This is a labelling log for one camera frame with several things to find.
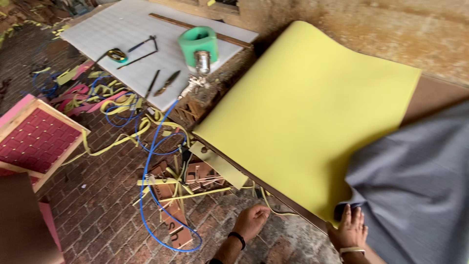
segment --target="yellow foam sheet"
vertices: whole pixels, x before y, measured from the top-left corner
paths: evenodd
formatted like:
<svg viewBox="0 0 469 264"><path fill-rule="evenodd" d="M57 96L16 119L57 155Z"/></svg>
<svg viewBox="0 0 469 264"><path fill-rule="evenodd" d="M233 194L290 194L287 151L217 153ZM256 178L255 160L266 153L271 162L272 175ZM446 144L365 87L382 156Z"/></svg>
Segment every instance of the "yellow foam sheet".
<svg viewBox="0 0 469 264"><path fill-rule="evenodd" d="M194 133L323 220L350 155L398 128L421 70L293 22Z"/></svg>

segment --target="knife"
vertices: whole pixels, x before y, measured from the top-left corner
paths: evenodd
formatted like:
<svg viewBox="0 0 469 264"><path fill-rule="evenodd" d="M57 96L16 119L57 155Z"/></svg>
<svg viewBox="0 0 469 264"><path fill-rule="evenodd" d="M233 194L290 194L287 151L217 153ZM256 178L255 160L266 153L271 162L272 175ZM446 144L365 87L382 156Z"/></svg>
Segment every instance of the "knife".
<svg viewBox="0 0 469 264"><path fill-rule="evenodd" d="M173 74L171 75L171 77L168 78L168 80L165 82L165 86L163 86L161 89L159 89L158 91L156 91L156 93L154 94L154 96L161 95L161 94L166 90L166 88L170 87L171 84L173 83L173 81L178 77L178 75L179 75L180 72L181 72L181 71L179 70L179 71L173 73Z"/></svg>

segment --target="gray fabric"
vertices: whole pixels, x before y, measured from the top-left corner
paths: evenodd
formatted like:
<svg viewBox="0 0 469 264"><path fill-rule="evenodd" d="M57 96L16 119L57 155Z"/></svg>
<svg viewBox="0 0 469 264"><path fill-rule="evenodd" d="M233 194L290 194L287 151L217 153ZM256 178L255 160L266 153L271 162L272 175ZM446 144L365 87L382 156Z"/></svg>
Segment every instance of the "gray fabric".
<svg viewBox="0 0 469 264"><path fill-rule="evenodd" d="M357 151L345 180L386 262L468 263L468 101Z"/></svg>

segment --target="black wristband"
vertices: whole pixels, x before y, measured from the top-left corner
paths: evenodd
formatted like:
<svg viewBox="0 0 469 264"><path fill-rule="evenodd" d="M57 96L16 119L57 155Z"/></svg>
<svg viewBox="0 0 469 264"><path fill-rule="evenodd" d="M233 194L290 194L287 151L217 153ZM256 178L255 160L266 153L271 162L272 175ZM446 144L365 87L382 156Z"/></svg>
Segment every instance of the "black wristband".
<svg viewBox="0 0 469 264"><path fill-rule="evenodd" d="M230 236L235 236L239 239L239 241L241 241L241 244L242 244L241 250L243 250L244 247L246 246L246 243L244 242L244 238L242 238L242 236L240 234L236 233L236 232L229 233L228 237L230 237Z"/></svg>

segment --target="red upholstered panel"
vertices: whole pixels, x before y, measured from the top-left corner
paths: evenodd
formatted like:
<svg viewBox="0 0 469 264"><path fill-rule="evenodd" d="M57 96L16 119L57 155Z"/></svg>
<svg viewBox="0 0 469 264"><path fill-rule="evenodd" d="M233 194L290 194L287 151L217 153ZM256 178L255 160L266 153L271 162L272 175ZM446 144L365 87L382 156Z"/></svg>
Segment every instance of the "red upholstered panel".
<svg viewBox="0 0 469 264"><path fill-rule="evenodd" d="M0 161L46 173L80 131L36 109L0 142Z"/></svg>

